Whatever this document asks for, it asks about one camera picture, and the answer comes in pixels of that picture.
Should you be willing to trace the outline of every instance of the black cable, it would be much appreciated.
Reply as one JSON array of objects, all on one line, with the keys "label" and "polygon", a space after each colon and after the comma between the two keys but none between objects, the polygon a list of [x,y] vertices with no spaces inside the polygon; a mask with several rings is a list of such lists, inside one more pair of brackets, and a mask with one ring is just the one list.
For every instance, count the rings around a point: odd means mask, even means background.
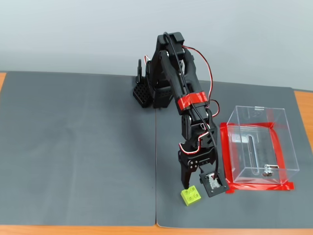
[{"label": "black cable", "polygon": [[[178,63],[178,68],[179,68],[179,71],[180,71],[180,75],[181,75],[181,78],[182,78],[182,82],[184,83],[184,86],[186,88],[186,91],[187,91],[187,94],[190,94],[189,92],[189,89],[188,89],[188,86],[186,84],[186,81],[185,81],[185,76],[184,76],[184,73],[182,72],[182,69],[180,67],[180,62],[179,62],[179,59],[178,59],[178,56],[177,56],[177,53],[175,51],[175,48],[174,48],[174,45],[173,45],[173,42],[172,42],[172,39],[170,37],[170,35],[167,33],[167,32],[164,32],[164,35],[167,37],[172,49],[173,49],[173,52],[174,52],[174,55],[176,57],[176,61]],[[199,114],[199,112],[197,111],[196,107],[194,106],[194,104],[191,104],[192,108],[195,110],[196,114],[199,116],[199,118],[201,119],[201,121],[203,122],[206,130],[209,132],[210,136],[211,136],[211,139],[212,139],[212,143],[213,143],[213,147],[214,147],[214,152],[215,152],[215,155],[216,155],[216,158],[215,158],[215,172],[214,172],[214,177],[213,179],[216,178],[217,176],[217,173],[218,173],[218,168],[219,168],[219,156],[218,156],[218,153],[217,153],[217,146],[215,144],[215,141],[214,141],[214,138],[213,138],[213,135],[210,131],[210,129],[207,127],[207,123],[205,122],[205,120],[202,118],[202,116]]]}]

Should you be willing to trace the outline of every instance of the white wall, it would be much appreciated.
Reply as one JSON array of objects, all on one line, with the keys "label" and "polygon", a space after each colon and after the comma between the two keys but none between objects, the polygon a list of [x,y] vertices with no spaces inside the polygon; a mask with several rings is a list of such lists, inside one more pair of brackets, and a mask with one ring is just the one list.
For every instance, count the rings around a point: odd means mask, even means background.
[{"label": "white wall", "polygon": [[0,0],[0,71],[135,75],[164,31],[217,81],[313,90],[312,0]]}]

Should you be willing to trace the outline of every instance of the gray mat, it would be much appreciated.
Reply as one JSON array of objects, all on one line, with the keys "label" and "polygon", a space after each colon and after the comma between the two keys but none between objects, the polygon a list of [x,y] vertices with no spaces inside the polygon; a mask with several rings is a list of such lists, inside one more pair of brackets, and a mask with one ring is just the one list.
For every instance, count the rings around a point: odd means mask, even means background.
[{"label": "gray mat", "polygon": [[0,224],[150,226],[155,110],[132,77],[9,72],[0,97]]},{"label": "gray mat", "polygon": [[[208,92],[209,83],[201,82]],[[178,228],[312,228],[313,227],[313,156],[291,88],[214,83],[212,98],[219,101],[219,125],[227,122],[235,105],[285,108],[300,171],[292,178],[294,191],[242,191],[209,198],[192,174],[202,199],[187,207],[180,196],[178,143],[181,136],[180,116],[174,102],[156,112],[156,217],[163,227]],[[218,149],[222,161],[220,133]]]}]

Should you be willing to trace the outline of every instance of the clear acrylic box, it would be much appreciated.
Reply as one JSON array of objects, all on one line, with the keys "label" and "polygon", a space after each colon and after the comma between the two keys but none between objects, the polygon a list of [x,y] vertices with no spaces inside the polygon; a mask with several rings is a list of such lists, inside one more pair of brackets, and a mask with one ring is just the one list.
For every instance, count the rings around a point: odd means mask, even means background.
[{"label": "clear acrylic box", "polygon": [[282,185],[299,171],[285,109],[236,106],[227,132],[234,183]]}]

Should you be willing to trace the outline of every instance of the robotic arm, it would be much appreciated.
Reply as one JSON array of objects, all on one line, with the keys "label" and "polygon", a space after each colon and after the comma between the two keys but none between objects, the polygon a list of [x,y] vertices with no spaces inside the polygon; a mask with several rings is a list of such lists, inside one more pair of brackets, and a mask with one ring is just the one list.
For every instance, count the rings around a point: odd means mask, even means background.
[{"label": "robotic arm", "polygon": [[[209,101],[199,84],[194,58],[183,42],[179,32],[157,37],[156,51],[147,62],[145,77],[141,75],[139,60],[133,95],[143,108],[151,104],[154,108],[166,108],[174,98],[181,115],[181,134],[185,138],[178,151],[182,184],[188,189],[191,173],[200,168],[200,182],[211,197],[229,188],[220,173],[223,171],[218,164],[215,144],[217,127],[211,111],[206,108]],[[208,171],[209,164],[214,162],[215,171]]]}]

